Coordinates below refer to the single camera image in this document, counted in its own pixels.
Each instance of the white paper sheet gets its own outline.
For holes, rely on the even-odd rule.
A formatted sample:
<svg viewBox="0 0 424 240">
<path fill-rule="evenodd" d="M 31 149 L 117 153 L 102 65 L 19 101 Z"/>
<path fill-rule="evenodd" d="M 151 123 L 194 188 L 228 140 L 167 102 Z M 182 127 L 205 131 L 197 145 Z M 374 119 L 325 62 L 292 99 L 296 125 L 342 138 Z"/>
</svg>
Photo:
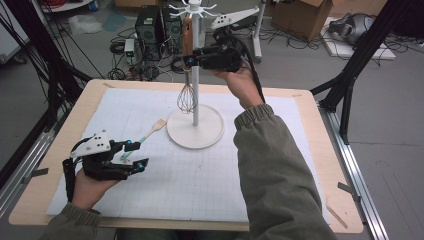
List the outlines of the white paper sheet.
<svg viewBox="0 0 424 240">
<path fill-rule="evenodd" d="M 178 94 L 108 89 L 82 137 L 91 137 L 105 129 L 115 141 L 136 141 L 158 119 L 166 120 L 177 109 Z M 233 121 L 243 109 L 232 95 L 201 94 L 199 98 L 202 104 L 215 108 L 222 115 L 225 124 L 222 139 L 209 148 L 190 150 L 175 144 L 166 127 L 153 133 L 140 150 L 128 157 L 132 161 L 150 158 L 146 171 L 110 189 L 95 206 L 96 210 L 107 217 L 248 221 L 240 190 L 237 149 L 233 143 L 236 131 Z M 315 178 L 323 202 L 323 215 L 330 223 L 295 101 L 277 97 L 266 100 L 290 128 Z M 113 161 L 120 162 L 121 155 L 117 153 Z M 47 214 L 58 214 L 66 202 L 62 177 Z"/>
</svg>

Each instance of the sleeve cuff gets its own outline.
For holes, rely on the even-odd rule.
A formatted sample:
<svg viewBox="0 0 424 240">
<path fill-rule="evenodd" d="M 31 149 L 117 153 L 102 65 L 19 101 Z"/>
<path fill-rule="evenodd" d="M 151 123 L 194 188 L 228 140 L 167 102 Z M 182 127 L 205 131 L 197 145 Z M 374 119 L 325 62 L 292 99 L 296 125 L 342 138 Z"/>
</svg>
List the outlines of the sleeve cuff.
<svg viewBox="0 0 424 240">
<path fill-rule="evenodd" d="M 80 225 L 98 226 L 100 222 L 99 212 L 95 210 L 87 211 L 82 208 L 78 208 L 71 203 L 66 204 L 61 214 L 65 215 L 69 219 L 74 220 L 76 224 Z"/>
<path fill-rule="evenodd" d="M 255 120 L 270 115 L 274 115 L 274 111 L 272 110 L 271 106 L 264 103 L 246 109 L 246 111 L 237 116 L 237 118 L 234 120 L 234 124 L 236 125 L 237 131 L 239 131 L 242 127 L 251 124 Z"/>
</svg>

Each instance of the black computer tower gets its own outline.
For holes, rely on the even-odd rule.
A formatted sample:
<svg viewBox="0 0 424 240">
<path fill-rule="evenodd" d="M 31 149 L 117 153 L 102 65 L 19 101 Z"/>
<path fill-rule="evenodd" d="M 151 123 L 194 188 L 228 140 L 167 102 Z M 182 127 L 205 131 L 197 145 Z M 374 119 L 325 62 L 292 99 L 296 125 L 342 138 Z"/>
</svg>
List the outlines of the black computer tower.
<svg viewBox="0 0 424 240">
<path fill-rule="evenodd" d="M 163 24 L 165 29 L 166 47 L 169 54 L 182 53 L 182 21 L 180 16 L 172 16 L 178 14 L 178 10 L 164 7 L 162 9 Z"/>
<path fill-rule="evenodd" d="M 135 30 L 143 60 L 160 60 L 160 46 L 165 40 L 159 6 L 143 5 L 135 23 Z"/>
</svg>

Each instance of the wooden handle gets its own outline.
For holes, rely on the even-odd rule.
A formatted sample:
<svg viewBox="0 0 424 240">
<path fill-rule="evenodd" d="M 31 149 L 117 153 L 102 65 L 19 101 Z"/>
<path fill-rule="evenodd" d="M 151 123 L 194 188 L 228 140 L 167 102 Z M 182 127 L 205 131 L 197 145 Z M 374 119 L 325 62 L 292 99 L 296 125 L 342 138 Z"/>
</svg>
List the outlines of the wooden handle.
<svg viewBox="0 0 424 240">
<path fill-rule="evenodd" d="M 193 29 L 191 18 L 184 18 L 183 22 L 183 55 L 193 54 Z"/>
</svg>

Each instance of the wooden brush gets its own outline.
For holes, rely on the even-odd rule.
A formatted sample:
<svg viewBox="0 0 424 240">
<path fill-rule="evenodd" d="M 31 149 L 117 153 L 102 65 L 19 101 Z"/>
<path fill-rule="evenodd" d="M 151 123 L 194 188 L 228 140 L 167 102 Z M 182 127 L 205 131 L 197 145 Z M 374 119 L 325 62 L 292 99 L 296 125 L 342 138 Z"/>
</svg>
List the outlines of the wooden brush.
<svg viewBox="0 0 424 240">
<path fill-rule="evenodd" d="M 155 131 L 161 129 L 163 126 L 166 125 L 166 121 L 163 119 L 159 119 L 155 124 L 153 124 L 152 129 L 150 130 L 150 132 L 148 132 L 144 137 L 142 137 L 138 142 L 143 143 L 150 135 L 152 135 L 152 133 L 154 133 Z M 121 161 L 124 161 L 125 159 L 127 159 L 127 157 L 132 153 L 133 151 L 129 151 L 129 152 L 125 152 L 124 154 L 122 154 L 121 156 Z"/>
</svg>

